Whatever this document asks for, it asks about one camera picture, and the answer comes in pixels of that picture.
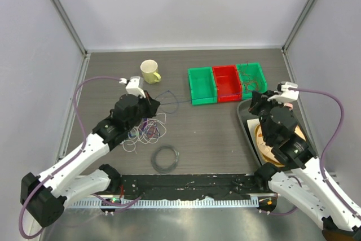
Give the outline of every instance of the white wall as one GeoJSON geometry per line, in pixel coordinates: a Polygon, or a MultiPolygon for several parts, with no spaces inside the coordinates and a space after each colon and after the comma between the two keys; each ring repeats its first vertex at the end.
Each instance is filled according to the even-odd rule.
{"type": "MultiPolygon", "coordinates": [[[[300,87],[338,96],[345,106],[345,123],[328,156],[341,186],[361,204],[361,1],[318,0],[289,49],[300,87]]],[[[330,99],[302,94],[307,119],[317,145],[323,148],[333,134],[338,106],[330,99]]]]}
{"type": "Polygon", "coordinates": [[[0,10],[0,239],[16,241],[21,179],[54,162],[82,57],[50,0],[0,10]]]}
{"type": "Polygon", "coordinates": [[[61,0],[90,50],[281,46],[306,0],[61,0]]]}

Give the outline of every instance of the green storage bin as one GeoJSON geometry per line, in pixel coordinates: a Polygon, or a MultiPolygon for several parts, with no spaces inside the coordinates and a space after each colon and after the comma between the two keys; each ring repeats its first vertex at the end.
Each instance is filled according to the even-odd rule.
{"type": "Polygon", "coordinates": [[[237,64],[236,67],[242,83],[242,100],[252,98],[253,90],[260,93],[267,90],[267,81],[258,62],[237,64]]]}
{"type": "Polygon", "coordinates": [[[188,69],[188,77],[192,105],[214,104],[217,102],[217,88],[211,67],[188,69]]]}

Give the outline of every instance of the yellow mug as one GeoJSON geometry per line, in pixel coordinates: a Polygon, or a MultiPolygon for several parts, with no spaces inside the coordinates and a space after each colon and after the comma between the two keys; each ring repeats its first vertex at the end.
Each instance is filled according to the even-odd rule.
{"type": "Polygon", "coordinates": [[[158,73],[158,63],[152,59],[145,60],[140,65],[143,78],[146,83],[154,84],[161,81],[161,76],[158,73]]]}

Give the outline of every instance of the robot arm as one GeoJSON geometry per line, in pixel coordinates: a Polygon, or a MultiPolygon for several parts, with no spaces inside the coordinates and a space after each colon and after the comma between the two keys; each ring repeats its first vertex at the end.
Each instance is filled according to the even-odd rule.
{"type": "Polygon", "coordinates": [[[28,212],[42,226],[54,223],[64,209],[78,199],[99,191],[115,192],[120,186],[120,174],[109,165],[102,165],[94,173],[75,180],[90,164],[112,151],[128,138],[129,131],[140,124],[143,118],[156,115],[160,102],[152,99],[142,89],[143,79],[131,77],[120,79],[126,85],[127,94],[122,95],[110,110],[110,115],[99,122],[86,139],[86,146],[79,145],[54,166],[35,176],[28,173],[21,180],[21,203],[46,178],[51,177],[30,199],[26,206],[28,212]],[[57,174],[54,171],[67,164],[57,174]]]}
{"type": "MultiPolygon", "coordinates": [[[[284,103],[297,100],[298,91],[289,88],[296,89],[297,85],[281,82],[277,91],[267,91],[263,94],[253,92],[249,111],[259,117],[264,142],[272,147],[275,158],[284,165],[277,168],[271,163],[266,163],[256,171],[256,175],[266,181],[270,189],[284,195],[311,217],[324,230],[324,236],[325,232],[341,233],[343,238],[361,234],[361,220],[344,206],[324,182],[316,152],[294,132],[297,120],[293,112],[284,107],[284,103]],[[300,177],[315,196],[300,187],[292,186],[287,176],[281,172],[286,170],[291,170],[300,177]]],[[[352,202],[327,171],[325,173],[343,199],[360,213],[360,207],[352,202]]]]}

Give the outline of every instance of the wooden disc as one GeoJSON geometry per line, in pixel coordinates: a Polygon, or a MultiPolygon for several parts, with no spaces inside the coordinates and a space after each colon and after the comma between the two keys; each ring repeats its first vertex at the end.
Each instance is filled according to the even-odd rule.
{"type": "MultiPolygon", "coordinates": [[[[303,132],[301,131],[301,128],[299,126],[297,126],[294,131],[300,138],[302,138],[303,140],[306,140],[306,137],[303,134],[303,132]]],[[[262,159],[265,162],[270,162],[270,163],[274,164],[275,166],[278,166],[279,168],[283,167],[284,165],[281,164],[275,158],[275,155],[271,152],[272,147],[269,147],[265,144],[265,142],[263,140],[263,135],[262,135],[262,130],[261,130],[260,124],[258,124],[256,126],[256,128],[254,130],[254,134],[256,136],[256,144],[257,144],[257,147],[259,149],[259,153],[261,154],[262,159]]]]}

